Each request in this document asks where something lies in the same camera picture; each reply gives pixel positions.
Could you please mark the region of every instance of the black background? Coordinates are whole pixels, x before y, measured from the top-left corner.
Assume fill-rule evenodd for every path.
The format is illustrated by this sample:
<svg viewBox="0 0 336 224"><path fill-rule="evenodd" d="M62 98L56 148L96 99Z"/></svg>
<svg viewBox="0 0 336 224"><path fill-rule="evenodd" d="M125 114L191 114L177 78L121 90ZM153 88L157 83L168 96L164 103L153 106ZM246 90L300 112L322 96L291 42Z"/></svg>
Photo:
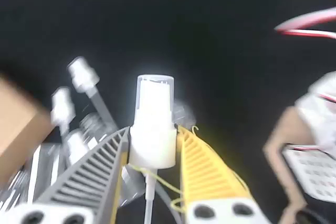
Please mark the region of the black background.
<svg viewBox="0 0 336 224"><path fill-rule="evenodd" d="M83 55L120 126L132 124L136 77L175 77L175 97L196 114L199 135L250 186L275 223L287 203L262 146L286 106L336 66L334 40L273 28L335 0L0 0L0 71L44 106L67 64ZM334 24L315 28L336 30ZM72 92L78 114L88 101ZM178 181L178 168L162 172ZM118 223L142 223L139 199ZM155 201L153 223L172 223Z"/></svg>

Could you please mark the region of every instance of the yellow string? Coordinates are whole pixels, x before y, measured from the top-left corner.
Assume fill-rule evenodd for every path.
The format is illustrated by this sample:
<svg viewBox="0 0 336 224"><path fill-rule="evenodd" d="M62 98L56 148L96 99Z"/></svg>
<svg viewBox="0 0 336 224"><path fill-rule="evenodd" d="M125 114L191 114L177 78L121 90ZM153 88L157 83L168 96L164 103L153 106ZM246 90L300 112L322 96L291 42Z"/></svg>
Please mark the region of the yellow string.
<svg viewBox="0 0 336 224"><path fill-rule="evenodd" d="M195 129L196 129L197 131L199 130L199 128L198 128L196 125L193 125L193 126L191 127L191 132L192 132L195 136L197 136L196 133L195 133Z"/></svg>
<svg viewBox="0 0 336 224"><path fill-rule="evenodd" d="M138 172L141 173L146 173L149 174L150 176L156 178L162 185L168 187L170 190L178 193L178 194L183 194L181 190L179 190L178 188L176 188L175 186L173 186L172 184L168 183L167 181L165 181L163 178L161 178L159 175L151 172L150 170L146 169L146 168L140 168L134 165L129 164L129 166L133 169L136 170Z"/></svg>
<svg viewBox="0 0 336 224"><path fill-rule="evenodd" d="M195 136L197 136L196 135L196 133L195 133L195 129L196 130L199 130L199 128L196 126L196 125L193 125L192 127L191 127L191 131L192 131L192 133L195 135ZM206 142L204 142L203 141L203 143L207 146L207 147L209 147L213 152L215 152L215 150L210 146L210 145L208 145ZM248 194L250 195L250 197L252 197L252 194L251 194L251 191L250 191L250 189L248 188L248 186L247 186L247 184L245 183L245 181L243 181L243 179L234 171L234 170L232 170L231 169L231 171L232 171L232 173L235 175L235 177L237 178L237 180L239 180L239 182L243 185L243 187L245 188L245 190L248 192Z"/></svg>
<svg viewBox="0 0 336 224"><path fill-rule="evenodd" d="M235 175L235 177L237 178L237 180L239 180L239 182L243 185L243 187L245 188L245 190L248 192L249 196L251 198L253 198L250 188L248 188L247 184L245 183L245 181L243 181L243 179L234 171L231 169L231 172L233 173L233 175Z"/></svg>
<svg viewBox="0 0 336 224"><path fill-rule="evenodd" d="M185 213L185 206L183 207L178 207L176 204L177 203L181 203L183 201L182 198L177 198L172 200L172 202L170 202L170 207L173 208L175 211L177 212L181 212L181 213Z"/></svg>

